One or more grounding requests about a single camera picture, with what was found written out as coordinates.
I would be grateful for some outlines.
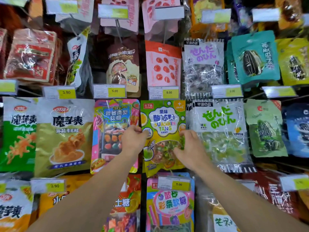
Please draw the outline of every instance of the forearm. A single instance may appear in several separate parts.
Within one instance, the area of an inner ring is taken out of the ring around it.
[[[307,225],[279,210],[213,165],[201,165],[196,172],[242,232],[309,231]]]
[[[40,217],[27,232],[99,232],[136,160],[121,152],[87,183]]]

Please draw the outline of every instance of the person's left hand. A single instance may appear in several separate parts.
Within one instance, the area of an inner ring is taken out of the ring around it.
[[[130,126],[122,135],[122,150],[137,157],[144,148],[148,135],[149,132],[147,130],[142,132],[141,127],[135,125]]]

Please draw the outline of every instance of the red and pink snack bag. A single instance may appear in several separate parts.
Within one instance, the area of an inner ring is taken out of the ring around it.
[[[109,5],[127,5],[129,19],[119,19],[121,28],[128,29],[138,34],[138,15],[139,3],[138,0],[102,0],[102,4]],[[101,19],[101,26],[105,27],[105,34],[113,35],[113,28],[116,27],[115,19]]]
[[[159,6],[179,6],[180,0],[145,0],[142,4],[145,40],[156,40],[160,41],[164,38],[164,20],[153,20],[152,19],[152,7]],[[176,32],[178,32],[178,20],[167,20],[167,33],[166,39],[170,38]]]
[[[145,41],[148,86],[180,86],[181,48]]]

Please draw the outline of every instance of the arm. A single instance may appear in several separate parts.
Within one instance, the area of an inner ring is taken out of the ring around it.
[[[185,130],[182,134],[185,147],[184,151],[174,150],[177,158],[202,178],[242,232],[309,231],[307,225],[216,168],[196,132]]]
[[[128,173],[143,149],[148,132],[129,127],[122,152],[80,188],[49,209],[27,232],[99,232],[106,222]]]

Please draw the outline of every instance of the hand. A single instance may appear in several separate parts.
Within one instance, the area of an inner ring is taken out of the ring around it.
[[[131,125],[126,129],[121,138],[122,149],[137,157],[144,148],[148,135],[149,132],[147,130],[142,132],[141,127]]]
[[[184,130],[180,132],[180,135],[184,135],[184,150],[174,148],[174,153],[184,166],[195,172],[204,167],[213,166],[210,158],[205,152],[203,143],[198,138],[195,131]]]

